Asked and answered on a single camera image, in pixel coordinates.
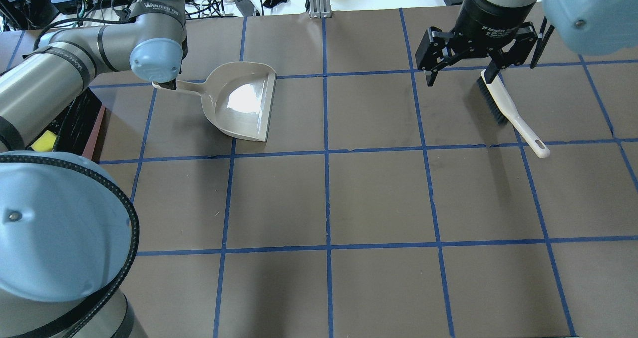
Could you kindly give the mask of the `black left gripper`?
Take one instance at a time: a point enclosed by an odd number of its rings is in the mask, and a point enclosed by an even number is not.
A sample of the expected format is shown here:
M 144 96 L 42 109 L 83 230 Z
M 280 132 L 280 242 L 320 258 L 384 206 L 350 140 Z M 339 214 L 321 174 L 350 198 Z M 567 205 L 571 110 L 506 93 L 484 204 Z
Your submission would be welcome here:
M 172 90 L 172 91 L 177 90 L 177 79 L 173 79 L 165 83 L 161 83 L 161 88 L 164 88 L 165 90 Z

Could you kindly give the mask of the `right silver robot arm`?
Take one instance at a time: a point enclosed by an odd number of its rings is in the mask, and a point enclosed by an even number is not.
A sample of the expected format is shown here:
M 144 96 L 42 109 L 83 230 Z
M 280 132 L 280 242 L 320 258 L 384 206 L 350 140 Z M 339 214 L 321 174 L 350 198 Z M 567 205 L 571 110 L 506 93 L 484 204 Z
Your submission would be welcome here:
M 415 59 L 432 86 L 440 70 L 463 59 L 491 58 L 485 73 L 522 65 L 534 46 L 557 33 L 583 56 L 636 47 L 638 0 L 464 0 L 453 29 L 429 27 Z

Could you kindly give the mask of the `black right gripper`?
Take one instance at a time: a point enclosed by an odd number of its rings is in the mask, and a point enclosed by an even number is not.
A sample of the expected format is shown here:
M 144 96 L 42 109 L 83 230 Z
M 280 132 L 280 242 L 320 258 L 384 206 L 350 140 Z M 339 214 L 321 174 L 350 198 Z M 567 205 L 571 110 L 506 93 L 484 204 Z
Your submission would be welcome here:
M 538 40 L 533 23 L 526 21 L 534 6 L 464 0 L 451 31 L 428 27 L 415 54 L 428 86 L 434 85 L 440 70 L 463 59 L 492 59 L 483 73 L 486 84 L 492 84 L 501 70 L 522 65 Z

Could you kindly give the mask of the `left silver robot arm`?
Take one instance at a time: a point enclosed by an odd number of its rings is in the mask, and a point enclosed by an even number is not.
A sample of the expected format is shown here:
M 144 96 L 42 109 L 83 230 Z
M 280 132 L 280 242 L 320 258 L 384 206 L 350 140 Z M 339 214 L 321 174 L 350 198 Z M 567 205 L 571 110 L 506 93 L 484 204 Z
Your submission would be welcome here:
M 187 53 L 184 0 L 136 0 L 124 20 L 60 25 L 1 77 L 1 336 L 146 338 L 120 289 L 138 216 L 84 156 L 102 110 L 89 86 L 131 71 L 174 87 Z

